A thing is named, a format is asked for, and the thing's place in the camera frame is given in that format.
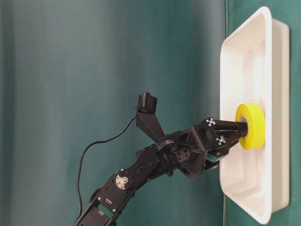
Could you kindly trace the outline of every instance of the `green curtain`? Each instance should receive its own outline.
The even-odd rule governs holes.
[[[268,225],[299,225],[301,222],[301,2],[299,0],[227,0],[226,15],[229,34],[238,28],[253,12],[261,6],[267,6],[271,10],[272,17],[286,23],[290,28],[290,79],[291,79],[291,200],[287,208],[272,214]],[[227,218],[229,226],[260,225],[238,207],[230,199],[227,199]]]
[[[0,7],[2,226],[72,225],[83,149],[121,131],[142,92],[158,97],[166,133],[219,116],[223,0],[2,0]],[[84,208],[150,144],[132,125],[91,148]],[[118,225],[220,226],[222,201],[218,169],[193,180],[176,171],[140,189]]]

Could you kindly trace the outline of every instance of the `plastic tray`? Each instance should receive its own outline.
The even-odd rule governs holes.
[[[266,118],[262,149],[235,145],[221,160],[223,192],[261,224],[289,203],[289,28],[261,7],[221,49],[220,117],[258,103]]]

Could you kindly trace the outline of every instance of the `yellow tape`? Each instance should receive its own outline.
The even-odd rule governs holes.
[[[248,123],[248,134],[239,139],[244,149],[261,148],[265,143],[265,118],[258,104],[241,104],[236,110],[235,121]]]

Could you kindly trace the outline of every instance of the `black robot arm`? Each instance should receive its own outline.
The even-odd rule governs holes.
[[[156,143],[136,152],[137,161],[121,168],[98,188],[76,226],[115,226],[128,201],[146,182],[175,169],[188,178],[214,168],[242,136],[247,123],[220,121],[210,117],[183,131],[165,135],[155,115],[157,98],[145,92],[138,98],[136,125]],[[111,212],[105,215],[99,206]]]

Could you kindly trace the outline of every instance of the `black cable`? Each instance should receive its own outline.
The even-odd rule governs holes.
[[[132,118],[127,126],[124,128],[124,130],[122,130],[119,134],[117,134],[116,136],[108,139],[108,140],[102,140],[102,141],[95,141],[93,143],[90,143],[84,150],[83,154],[81,155],[80,157],[80,160],[79,160],[79,169],[78,169],[78,172],[77,172],[77,182],[76,182],[76,189],[77,189],[77,196],[79,198],[79,217],[77,218],[77,220],[80,218],[81,216],[81,213],[82,213],[82,209],[83,209],[83,203],[82,203],[82,200],[81,200],[81,195],[80,195],[80,190],[79,190],[79,179],[80,179],[80,173],[81,173],[81,166],[83,164],[83,159],[84,159],[84,155],[86,153],[86,151],[93,145],[96,145],[96,144],[103,144],[103,143],[106,143],[106,142],[109,142],[117,137],[119,137],[121,134],[123,134],[127,128],[129,127],[129,125],[131,124],[132,121],[134,121],[136,119],[136,117]]]

